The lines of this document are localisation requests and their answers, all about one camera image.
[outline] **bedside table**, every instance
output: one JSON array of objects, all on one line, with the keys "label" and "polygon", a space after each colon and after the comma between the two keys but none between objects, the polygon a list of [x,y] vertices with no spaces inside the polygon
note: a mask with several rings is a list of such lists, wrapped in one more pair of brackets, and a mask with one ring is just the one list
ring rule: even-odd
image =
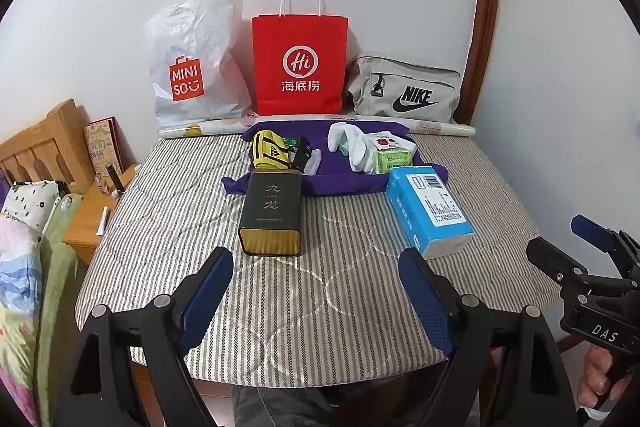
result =
[{"label": "bedside table", "polygon": [[[127,187],[135,173],[134,166],[130,166],[124,174],[121,174],[120,181],[122,185]],[[109,182],[109,189],[113,191],[113,183],[111,183],[109,177],[107,181]],[[66,231],[62,236],[62,242],[76,250],[78,257],[85,263],[91,263],[95,249],[98,248],[100,240],[102,239],[102,236],[95,235],[95,232],[98,230],[98,225],[100,224],[100,218],[102,217],[102,209],[105,206],[109,207],[108,223],[117,203],[117,200],[114,200],[111,196],[102,194],[94,182],[94,184],[89,187],[89,190],[87,190],[84,198],[82,198],[82,203],[80,203],[68,227],[66,227]]]}]

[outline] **finger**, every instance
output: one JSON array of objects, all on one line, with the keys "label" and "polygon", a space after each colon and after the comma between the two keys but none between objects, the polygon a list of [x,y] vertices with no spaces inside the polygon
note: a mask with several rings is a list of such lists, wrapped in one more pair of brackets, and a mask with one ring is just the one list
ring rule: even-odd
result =
[{"label": "finger", "polygon": [[609,397],[612,400],[620,399],[620,397],[625,392],[626,387],[629,385],[631,378],[633,375],[627,375],[622,380],[618,380],[615,385],[611,388],[611,393],[609,393]]},{"label": "finger", "polygon": [[576,395],[580,405],[585,407],[596,407],[598,397],[591,389],[589,389],[589,386],[587,386],[582,378],[580,378],[580,382],[578,382]]},{"label": "finger", "polygon": [[593,367],[598,369],[601,373],[606,374],[606,372],[611,369],[612,363],[613,357],[611,356],[611,353],[603,347],[592,345],[584,356],[585,368],[588,365],[593,365]]},{"label": "finger", "polygon": [[586,365],[584,368],[584,374],[582,375],[582,381],[591,389],[595,394],[602,396],[607,392],[610,387],[609,379],[603,372],[596,369],[593,365]]}]

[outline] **patterned blanket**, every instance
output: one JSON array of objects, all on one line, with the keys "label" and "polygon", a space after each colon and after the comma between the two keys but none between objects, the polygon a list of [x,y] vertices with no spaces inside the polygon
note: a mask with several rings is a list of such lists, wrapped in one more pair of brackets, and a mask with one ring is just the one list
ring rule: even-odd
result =
[{"label": "patterned blanket", "polygon": [[34,426],[34,354],[42,290],[39,252],[38,238],[27,225],[0,214],[0,379]]}]

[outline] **tissue package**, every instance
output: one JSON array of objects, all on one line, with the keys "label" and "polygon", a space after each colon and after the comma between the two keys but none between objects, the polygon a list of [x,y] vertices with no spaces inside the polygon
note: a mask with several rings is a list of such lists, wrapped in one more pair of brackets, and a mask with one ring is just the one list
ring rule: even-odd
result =
[{"label": "tissue package", "polygon": [[459,252],[474,234],[471,223],[431,167],[397,167],[386,194],[409,244],[425,259]]}]

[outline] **nike swoosh logo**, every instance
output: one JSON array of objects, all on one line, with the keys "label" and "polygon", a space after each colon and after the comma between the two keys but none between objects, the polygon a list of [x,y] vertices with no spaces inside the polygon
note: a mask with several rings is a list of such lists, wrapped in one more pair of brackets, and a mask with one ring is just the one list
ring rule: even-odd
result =
[{"label": "nike swoosh logo", "polygon": [[414,103],[412,105],[404,105],[404,103],[400,102],[400,98],[402,97],[398,96],[398,98],[396,98],[396,101],[394,102],[394,105],[391,106],[395,112],[407,112],[407,111],[412,111],[414,109],[422,109],[423,107],[427,107],[428,105],[433,105],[434,103],[438,103],[438,102],[423,102],[423,103]]}]

